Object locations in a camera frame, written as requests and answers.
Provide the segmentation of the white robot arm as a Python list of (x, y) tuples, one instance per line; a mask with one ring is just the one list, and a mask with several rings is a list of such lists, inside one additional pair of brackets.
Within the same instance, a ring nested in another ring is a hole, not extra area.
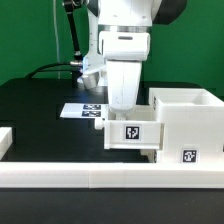
[(106, 74), (109, 110), (121, 120), (137, 100), (142, 63), (150, 52), (150, 28), (168, 25), (185, 10), (188, 0), (86, 0), (90, 44), (83, 59), (87, 88)]

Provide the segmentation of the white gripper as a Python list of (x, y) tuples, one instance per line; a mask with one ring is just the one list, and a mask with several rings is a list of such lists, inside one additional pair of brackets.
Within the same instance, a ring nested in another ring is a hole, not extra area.
[(107, 60), (105, 66), (84, 71), (81, 79), (86, 89), (99, 84), (99, 71), (106, 69), (109, 110), (117, 119), (126, 119), (136, 105), (142, 63)]

